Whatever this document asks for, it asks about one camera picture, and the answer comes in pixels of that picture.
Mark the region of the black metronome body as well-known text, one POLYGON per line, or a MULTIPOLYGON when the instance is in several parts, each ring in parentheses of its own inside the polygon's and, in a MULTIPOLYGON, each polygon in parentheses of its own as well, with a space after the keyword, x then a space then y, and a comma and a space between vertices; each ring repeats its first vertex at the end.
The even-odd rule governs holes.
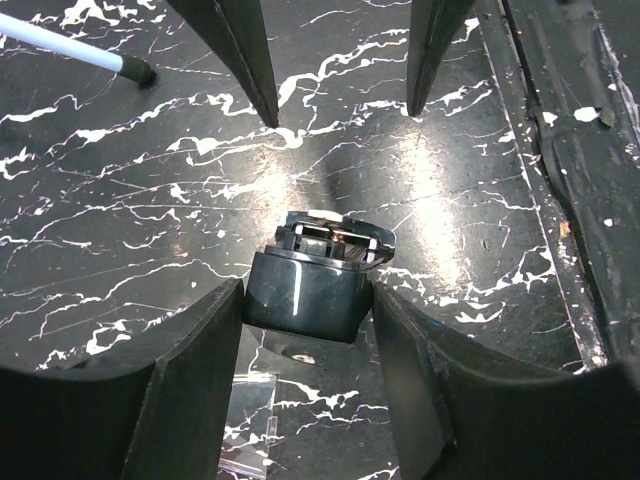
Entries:
POLYGON ((389 229, 327 210, 289 211, 274 242, 255 253, 243 321, 321 340, 353 343, 372 308, 368 275, 395 256, 389 229))

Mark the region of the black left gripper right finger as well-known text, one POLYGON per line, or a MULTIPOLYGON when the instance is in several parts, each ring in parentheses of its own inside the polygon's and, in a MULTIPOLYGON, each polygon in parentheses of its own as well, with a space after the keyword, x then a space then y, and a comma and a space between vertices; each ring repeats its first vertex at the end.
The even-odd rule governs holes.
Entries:
POLYGON ((521 361, 374 288, 373 319, 405 479, 635 479, 639 358, 583 374, 521 361))

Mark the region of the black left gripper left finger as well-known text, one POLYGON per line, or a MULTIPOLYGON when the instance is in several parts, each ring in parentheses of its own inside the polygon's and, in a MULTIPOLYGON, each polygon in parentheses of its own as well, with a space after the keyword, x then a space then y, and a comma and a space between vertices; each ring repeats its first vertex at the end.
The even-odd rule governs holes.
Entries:
POLYGON ((244 289, 74 366, 1 371, 5 479, 212 479, 238 353, 244 289))

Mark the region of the clear plastic metronome cover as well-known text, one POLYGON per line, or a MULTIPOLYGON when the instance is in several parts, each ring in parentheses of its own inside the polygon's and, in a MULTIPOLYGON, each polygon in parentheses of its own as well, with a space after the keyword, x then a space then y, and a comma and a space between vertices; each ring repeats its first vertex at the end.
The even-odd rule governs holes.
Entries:
POLYGON ((287 391, 320 364, 314 341, 245 327, 242 330, 221 447, 220 479, 266 479, 285 439, 287 391))

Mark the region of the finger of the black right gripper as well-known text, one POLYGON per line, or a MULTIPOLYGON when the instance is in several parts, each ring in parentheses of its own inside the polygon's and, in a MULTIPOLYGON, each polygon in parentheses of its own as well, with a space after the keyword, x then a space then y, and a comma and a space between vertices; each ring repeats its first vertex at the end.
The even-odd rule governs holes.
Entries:
POLYGON ((411 2, 406 81, 410 116, 421 114, 443 56, 473 5, 473 0, 411 2))
POLYGON ((220 58, 261 120, 278 126, 276 89, 259 0, 173 0, 171 8, 220 58))

